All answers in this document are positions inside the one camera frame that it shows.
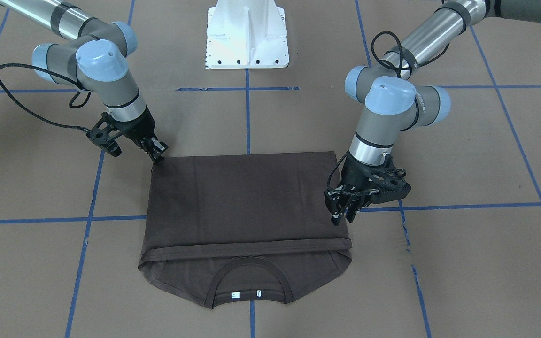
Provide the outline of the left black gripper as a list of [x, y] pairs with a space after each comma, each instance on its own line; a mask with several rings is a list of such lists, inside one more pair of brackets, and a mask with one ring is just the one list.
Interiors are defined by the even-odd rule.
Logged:
[[352, 223], [358, 212], [371, 201], [379, 201], [388, 193], [388, 170], [384, 161], [380, 165], [368, 165], [345, 153], [338, 161], [333, 173], [340, 165], [341, 177], [336, 187], [324, 192], [325, 206], [332, 215], [331, 222], [338, 226], [344, 217]]

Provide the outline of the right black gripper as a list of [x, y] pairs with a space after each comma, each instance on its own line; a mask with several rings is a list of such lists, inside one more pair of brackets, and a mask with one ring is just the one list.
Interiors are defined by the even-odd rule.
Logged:
[[155, 121], [148, 106], [135, 120], [122, 122], [114, 119], [114, 126], [139, 148], [147, 148], [147, 154], [153, 163], [158, 163], [163, 153], [168, 150], [168, 145], [159, 141], [155, 135]]

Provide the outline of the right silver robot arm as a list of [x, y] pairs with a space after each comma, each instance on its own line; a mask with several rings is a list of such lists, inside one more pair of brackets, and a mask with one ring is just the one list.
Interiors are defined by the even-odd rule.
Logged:
[[29, 69], [39, 77], [73, 86], [78, 93], [97, 94], [106, 111], [90, 129], [75, 125], [101, 150], [114, 157], [122, 153], [117, 139], [125, 136], [157, 163], [168, 149], [155, 135], [155, 121], [126, 57], [138, 46], [134, 30], [124, 22], [105, 23], [71, 3], [58, 0], [0, 0], [67, 41], [41, 44]]

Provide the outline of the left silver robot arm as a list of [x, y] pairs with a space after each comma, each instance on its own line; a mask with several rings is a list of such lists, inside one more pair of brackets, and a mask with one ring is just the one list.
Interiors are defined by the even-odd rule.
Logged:
[[485, 18], [541, 24], [541, 0], [446, 0], [433, 15], [403, 40], [393, 32], [395, 46], [371, 67], [354, 67], [344, 81], [348, 96], [363, 105], [352, 143], [341, 157], [341, 179], [325, 190], [333, 225], [352, 222], [371, 205], [404, 199], [411, 191], [406, 171], [393, 160], [399, 133], [434, 125], [448, 116], [451, 98], [440, 86], [415, 86], [410, 78], [437, 60], [449, 44]]

